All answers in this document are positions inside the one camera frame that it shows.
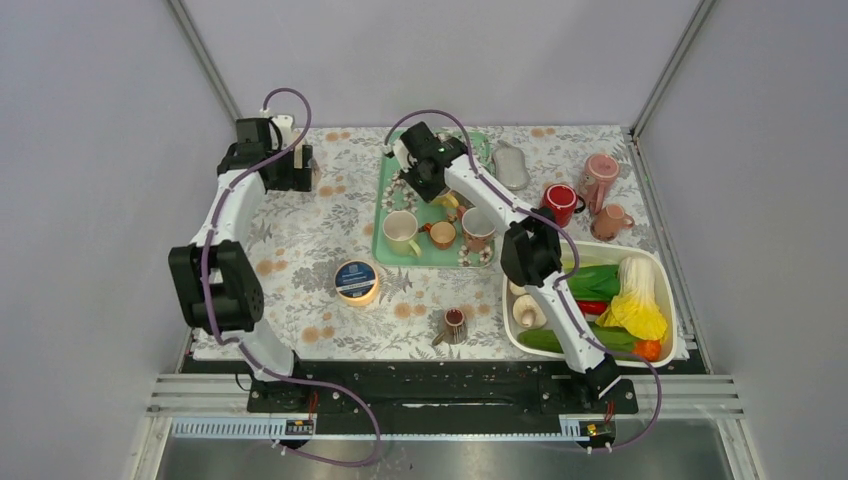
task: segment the gray floor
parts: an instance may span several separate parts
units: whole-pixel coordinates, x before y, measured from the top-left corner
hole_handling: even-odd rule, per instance
[[[621,438],[643,428],[618,422]],[[614,455],[565,453],[565,443],[390,442],[384,461],[345,469],[291,455],[281,457],[270,442],[170,439],[158,479],[680,479],[720,480],[732,475],[718,431],[709,421],[664,421],[639,445]],[[370,442],[313,441],[310,453],[353,460]]]

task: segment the floral tablecloth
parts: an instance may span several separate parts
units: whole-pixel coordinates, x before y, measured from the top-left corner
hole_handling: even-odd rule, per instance
[[[280,340],[304,359],[535,359],[507,339],[502,325],[499,262],[484,268],[382,267],[371,254],[380,145],[386,128],[324,128],[307,135],[321,179],[311,193],[269,192],[253,219],[246,246],[265,292],[265,317]],[[624,206],[636,226],[613,243],[657,251],[654,231],[625,147],[620,127],[483,127],[521,148],[530,185],[517,192],[538,204],[551,183],[576,185],[586,158],[603,152],[621,172],[608,201]],[[588,214],[575,215],[566,231],[593,241]],[[333,275],[346,260],[374,263],[380,294],[366,307],[344,304]],[[444,310],[461,308],[468,339],[459,345],[431,346]],[[235,348],[218,346],[194,332],[198,360],[241,358]]]

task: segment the white mushroom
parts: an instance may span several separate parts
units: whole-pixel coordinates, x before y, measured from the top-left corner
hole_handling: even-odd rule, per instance
[[[518,297],[512,305],[512,318],[522,327],[531,329],[541,328],[548,323],[539,304],[530,295]]]
[[[524,290],[524,287],[519,287],[518,285],[509,282],[509,291],[512,292],[516,297],[520,297],[522,295],[527,295],[527,290]]]

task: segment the mug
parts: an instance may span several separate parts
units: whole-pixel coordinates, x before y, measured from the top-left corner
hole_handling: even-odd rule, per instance
[[[389,248],[398,255],[421,257],[421,247],[415,243],[418,219],[406,210],[398,210],[383,220],[383,236]]]
[[[592,236],[603,242],[609,242],[618,236],[622,228],[633,228],[633,217],[624,213],[624,207],[617,203],[607,205],[592,222]]]
[[[442,342],[456,345],[467,338],[468,325],[465,323],[465,314],[458,308],[451,308],[445,312],[442,331],[433,340],[433,346]]]
[[[460,208],[460,222],[465,246],[470,252],[480,253],[495,236],[495,224],[477,207]]]
[[[586,209],[586,202],[583,197],[577,195],[573,188],[559,184],[551,185],[545,189],[540,206],[553,210],[557,225],[564,227],[568,225],[575,213],[580,213]]]
[[[432,202],[433,205],[440,205],[445,208],[459,208],[459,200],[456,199],[453,192],[448,192],[444,195],[439,195],[434,198]]]
[[[586,200],[586,206],[593,214],[601,212],[604,199],[618,178],[619,171],[618,162],[609,155],[597,153],[586,159],[586,166],[577,184],[577,192]]]
[[[450,221],[443,220],[432,225],[427,223],[421,229],[430,234],[430,241],[439,250],[449,249],[456,240],[456,227]]]

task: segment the gray wall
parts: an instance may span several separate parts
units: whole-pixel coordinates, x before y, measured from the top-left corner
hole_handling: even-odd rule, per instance
[[[284,83],[322,126],[427,107],[478,125],[630,125],[698,1],[185,3],[243,115]]]
[[[232,127],[159,1],[3,2],[0,92],[0,478],[116,478]]]
[[[848,3],[720,2],[643,137],[770,478],[844,478]]]

